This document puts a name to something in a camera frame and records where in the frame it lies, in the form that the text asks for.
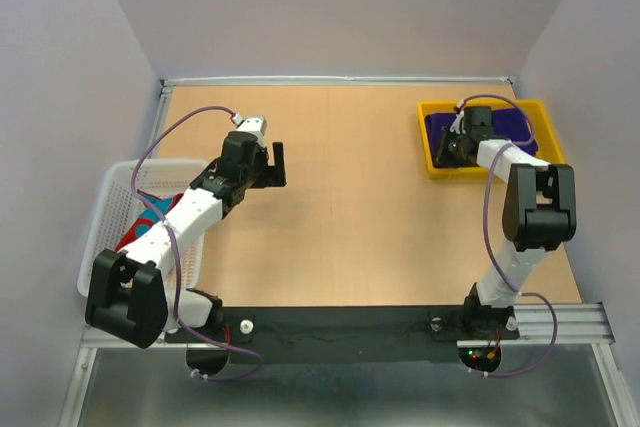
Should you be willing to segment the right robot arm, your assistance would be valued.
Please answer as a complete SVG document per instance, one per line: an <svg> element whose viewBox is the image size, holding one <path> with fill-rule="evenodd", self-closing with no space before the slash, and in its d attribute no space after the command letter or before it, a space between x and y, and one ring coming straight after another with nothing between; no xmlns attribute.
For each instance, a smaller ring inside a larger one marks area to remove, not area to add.
<svg viewBox="0 0 640 427"><path fill-rule="evenodd" d="M575 175L567 164L537 158L530 120L511 108L459 104L425 120L436 168L479 167L506 185L500 250L464 300L456 327L472 337L515 331L514 305L534 268L577 229Z"/></svg>

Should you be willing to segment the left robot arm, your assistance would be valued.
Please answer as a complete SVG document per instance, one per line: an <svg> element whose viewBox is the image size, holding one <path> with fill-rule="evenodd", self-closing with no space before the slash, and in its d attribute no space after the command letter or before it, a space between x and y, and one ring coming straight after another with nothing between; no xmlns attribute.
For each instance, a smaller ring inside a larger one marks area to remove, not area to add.
<svg viewBox="0 0 640 427"><path fill-rule="evenodd" d="M246 118L224 139L222 151L179 201L142 236L94 260L85 321L137 347L182 325L199 340L215 339L223 318L214 299L184 287L166 289L175 256L240 204L247 190L286 184L284 147L265 144L266 120Z"/></svg>

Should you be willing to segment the red blue patterned towel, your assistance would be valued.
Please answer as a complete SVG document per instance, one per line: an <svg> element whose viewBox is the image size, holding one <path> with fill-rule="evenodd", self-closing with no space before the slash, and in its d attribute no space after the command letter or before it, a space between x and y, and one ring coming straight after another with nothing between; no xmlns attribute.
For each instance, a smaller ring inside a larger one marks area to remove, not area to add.
<svg viewBox="0 0 640 427"><path fill-rule="evenodd" d="M176 194L171 197L160 198L148 192L138 190L138 194L155 206L162 214L167 214L183 197L183 194ZM159 216L155 211L147 207L131 225L128 231L121 238L115 250L120 251L130 243L144 235L155 223L159 221Z"/></svg>

